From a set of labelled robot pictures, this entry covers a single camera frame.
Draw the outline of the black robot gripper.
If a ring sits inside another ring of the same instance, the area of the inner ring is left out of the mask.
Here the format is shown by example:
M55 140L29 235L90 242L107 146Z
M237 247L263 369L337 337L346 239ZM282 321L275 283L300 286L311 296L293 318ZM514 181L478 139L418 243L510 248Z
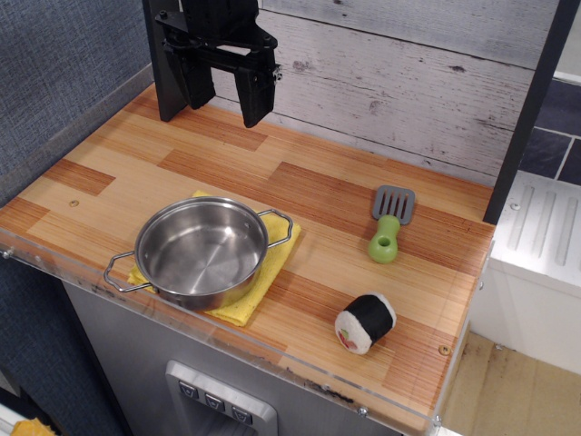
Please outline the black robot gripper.
M192 109L216 95L211 66L237 68L233 74L246 128L273 110L275 86L281 79L274 56L278 41L257 25L258 14L256 1L183 1L180 11L157 14L163 51Z

